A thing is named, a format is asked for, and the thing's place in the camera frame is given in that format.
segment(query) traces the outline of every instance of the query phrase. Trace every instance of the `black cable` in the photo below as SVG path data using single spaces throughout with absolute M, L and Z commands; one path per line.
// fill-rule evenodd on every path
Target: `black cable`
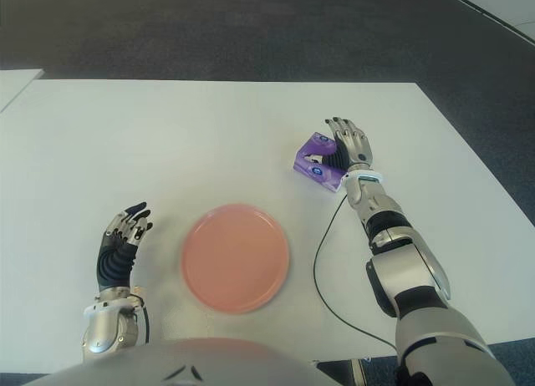
M 132 297 L 136 297 L 137 299 L 139 299 L 141 303 L 141 307 L 143 308 L 143 316 L 145 317 L 145 344 L 147 344 L 150 339 L 150 324 L 149 324 L 149 313 L 147 312 L 145 301 L 143 301 L 143 298 L 141 298 L 137 294 L 130 293 L 130 295 Z
M 314 286 L 316 286 L 316 291 L 318 292 L 318 295 L 319 297 L 321 298 L 321 301 L 324 302 L 325 304 L 325 307 L 327 307 L 327 309 L 337 318 L 339 319 L 341 322 L 345 323 L 346 325 L 348 325 L 350 328 L 353 328 L 354 330 L 358 330 L 359 332 L 367 335 L 367 336 L 370 336 L 371 338 L 374 338 L 375 340 L 379 340 L 380 342 L 384 343 L 384 344 L 387 344 L 389 346 L 391 346 L 394 351 L 397 352 L 397 350 L 395 349 L 395 345 L 390 343 L 390 342 L 387 342 L 386 340 L 384 340 L 383 338 L 380 338 L 379 336 L 375 336 L 373 333 L 370 333 L 370 332 L 366 332 L 365 330 L 361 329 L 361 328 L 357 328 L 355 325 L 349 323 L 348 321 L 346 321 L 345 319 L 343 319 L 342 317 L 340 317 L 340 315 L 338 315 L 328 304 L 327 302 L 325 301 L 325 298 L 323 296 L 323 294 L 321 293 L 321 291 L 319 291 L 319 286 L 318 286 L 318 280 L 316 279 L 316 262 L 318 261 L 318 254 L 319 254 L 319 250 L 321 249 L 321 246 L 323 245 L 324 241 L 325 241 L 325 237 L 327 236 L 327 234 L 329 233 L 329 230 L 331 228 L 331 226 L 333 225 L 333 221 L 334 221 L 334 218 L 336 217 L 336 215 L 338 214 L 338 211 L 340 210 L 340 208 L 342 207 L 342 204 L 344 203 L 345 199 L 347 198 L 348 196 L 346 195 L 344 198 L 342 198 L 341 202 L 339 203 L 338 205 L 338 208 L 336 208 L 336 211 L 334 212 L 334 215 L 333 217 L 331 218 L 331 222 L 329 223 L 329 225 L 327 226 L 327 230 L 325 231 L 324 233 L 324 236 L 322 237 L 321 241 L 319 242 L 319 245 L 318 245 L 318 249 L 316 250 L 316 256 L 314 257 L 314 264 L 313 264 L 313 278 L 314 278 Z

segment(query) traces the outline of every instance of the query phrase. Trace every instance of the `robotic arm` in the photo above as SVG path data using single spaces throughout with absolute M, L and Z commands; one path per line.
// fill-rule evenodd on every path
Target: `robotic arm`
M 143 211 L 146 205 L 142 202 L 120 212 L 104 232 L 97 259 L 100 293 L 94 304 L 84 311 L 89 317 L 82 342 L 84 360 L 134 346 L 138 337 L 136 311 L 143 309 L 145 322 L 147 320 L 145 303 L 139 296 L 130 294 L 135 254 L 143 236 L 152 227 L 146 219 L 150 211 Z M 145 334 L 148 342 L 148 326 Z
M 468 319 L 449 303 L 450 283 L 429 247 L 371 170 L 364 132 L 346 119 L 326 120 L 334 134 L 333 155 L 309 160 L 347 171 L 348 202 L 368 236 L 366 264 L 381 309 L 397 317 L 398 385 L 513 385 Z

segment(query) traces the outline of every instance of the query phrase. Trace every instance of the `tissue box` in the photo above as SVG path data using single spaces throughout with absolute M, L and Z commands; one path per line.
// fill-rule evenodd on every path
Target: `tissue box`
M 345 173 L 342 170 L 304 159 L 306 155 L 331 155 L 334 152 L 336 152 L 336 143 L 333 140 L 323 134 L 314 133 L 296 154 L 293 168 L 328 190 L 337 192 L 342 185 L 342 177 Z

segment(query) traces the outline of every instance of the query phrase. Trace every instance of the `pink plate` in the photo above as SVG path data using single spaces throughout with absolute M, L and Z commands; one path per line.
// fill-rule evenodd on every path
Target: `pink plate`
M 251 311 L 271 300 L 288 272 L 288 243 L 281 226 L 254 206 L 220 206 L 190 230 L 182 273 L 208 307 Z

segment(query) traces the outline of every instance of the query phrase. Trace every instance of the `dark floor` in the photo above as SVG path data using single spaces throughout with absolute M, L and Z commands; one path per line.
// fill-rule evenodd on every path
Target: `dark floor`
M 535 47 L 457 0 L 0 3 L 0 68 L 48 79 L 416 82 L 535 223 Z

